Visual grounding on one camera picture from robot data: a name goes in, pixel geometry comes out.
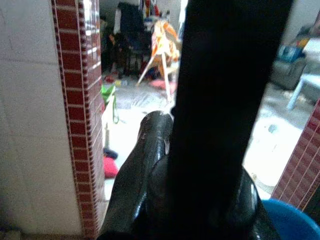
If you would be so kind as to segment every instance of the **blue bucket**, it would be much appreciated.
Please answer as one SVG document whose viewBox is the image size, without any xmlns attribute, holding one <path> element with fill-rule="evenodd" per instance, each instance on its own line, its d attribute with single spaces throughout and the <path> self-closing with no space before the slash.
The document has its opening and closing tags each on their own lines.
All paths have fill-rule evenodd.
<svg viewBox="0 0 320 240">
<path fill-rule="evenodd" d="M 262 200 L 282 240 L 320 240 L 319 226 L 306 214 L 279 200 Z"/>
</svg>

